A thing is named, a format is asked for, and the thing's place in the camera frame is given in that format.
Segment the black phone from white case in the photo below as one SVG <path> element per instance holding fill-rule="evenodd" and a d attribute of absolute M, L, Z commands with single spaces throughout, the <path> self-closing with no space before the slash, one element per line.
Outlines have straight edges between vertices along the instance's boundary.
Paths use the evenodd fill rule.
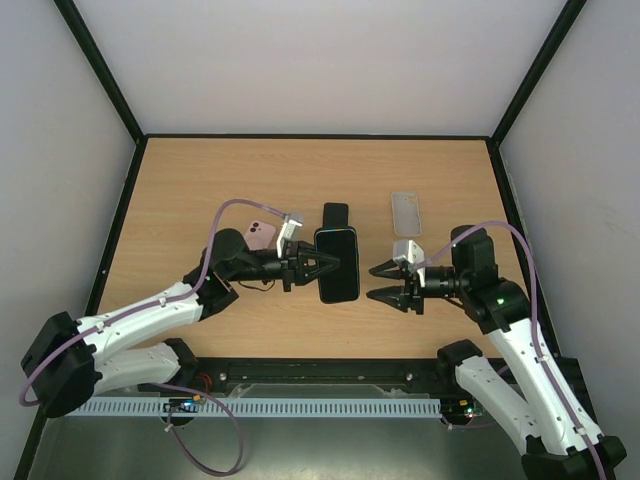
<path fill-rule="evenodd" d="M 346 228 L 349 225 L 349 205 L 327 202 L 323 206 L 322 227 L 324 229 Z"/>

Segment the white phone case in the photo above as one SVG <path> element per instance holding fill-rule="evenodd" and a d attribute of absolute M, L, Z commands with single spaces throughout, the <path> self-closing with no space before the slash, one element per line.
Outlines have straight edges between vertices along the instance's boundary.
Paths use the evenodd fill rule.
<path fill-rule="evenodd" d="M 399 237 L 419 237 L 422 224 L 418 195 L 413 191 L 391 193 L 391 208 L 394 232 Z"/>

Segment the pink cased phone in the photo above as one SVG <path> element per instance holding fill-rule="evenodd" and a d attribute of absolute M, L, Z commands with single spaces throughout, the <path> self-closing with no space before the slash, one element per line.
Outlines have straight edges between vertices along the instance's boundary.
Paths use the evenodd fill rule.
<path fill-rule="evenodd" d="M 275 226 L 262 221 L 252 221 L 244 234 L 244 240 L 250 251 L 259 251 L 269 249 L 275 236 Z"/>

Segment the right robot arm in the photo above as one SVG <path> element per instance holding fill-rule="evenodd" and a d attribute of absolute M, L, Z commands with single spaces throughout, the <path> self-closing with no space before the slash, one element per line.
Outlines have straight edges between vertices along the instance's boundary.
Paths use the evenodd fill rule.
<path fill-rule="evenodd" d="M 517 448 L 529 479 L 612 479 L 627 452 L 604 434 L 580 403 L 543 337 L 537 284 L 524 291 L 500 276 L 492 222 L 460 225 L 431 257 L 413 240 L 398 240 L 390 260 L 370 269 L 400 285 L 368 298 L 402 311 L 424 312 L 427 299 L 457 298 L 502 355 L 516 383 L 510 385 L 470 340 L 437 352 L 436 379 L 445 390 L 478 400 Z"/>

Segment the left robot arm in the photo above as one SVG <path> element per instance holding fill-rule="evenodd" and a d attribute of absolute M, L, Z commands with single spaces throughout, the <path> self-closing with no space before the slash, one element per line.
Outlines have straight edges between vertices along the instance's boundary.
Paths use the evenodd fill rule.
<path fill-rule="evenodd" d="M 188 326 L 235 302 L 235 282 L 279 281 L 284 291 L 318 280 L 340 265 L 305 241 L 278 249 L 250 249 L 231 228 L 215 234 L 199 265 L 160 293 L 106 314 L 73 319 L 66 311 L 47 319 L 20 362 L 26 391 L 48 418 L 62 417 L 108 390 L 145 383 L 189 382 L 195 359 L 169 339 L 141 349 L 139 343 Z"/>

